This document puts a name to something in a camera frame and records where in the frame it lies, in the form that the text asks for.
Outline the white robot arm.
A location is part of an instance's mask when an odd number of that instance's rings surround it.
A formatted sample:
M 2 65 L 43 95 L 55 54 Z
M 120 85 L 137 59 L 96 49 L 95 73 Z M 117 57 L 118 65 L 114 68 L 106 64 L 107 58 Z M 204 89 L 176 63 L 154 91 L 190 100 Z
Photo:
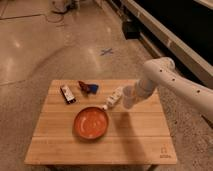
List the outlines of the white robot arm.
M 157 85 L 162 85 L 197 107 L 213 122 L 213 90 L 176 74 L 175 63 L 171 58 L 148 60 L 142 69 L 143 76 L 134 85 L 136 96 L 147 99 Z

